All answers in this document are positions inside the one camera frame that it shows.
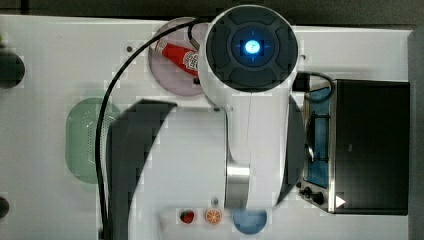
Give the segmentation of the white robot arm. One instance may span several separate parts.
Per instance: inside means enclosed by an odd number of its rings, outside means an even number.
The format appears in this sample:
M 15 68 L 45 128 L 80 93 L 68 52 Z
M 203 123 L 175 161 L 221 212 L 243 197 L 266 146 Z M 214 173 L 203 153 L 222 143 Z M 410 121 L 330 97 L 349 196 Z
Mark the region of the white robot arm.
M 290 23 L 258 5 L 218 15 L 199 48 L 208 109 L 175 107 L 132 199 L 129 240 L 235 240 L 277 205 L 299 47 Z

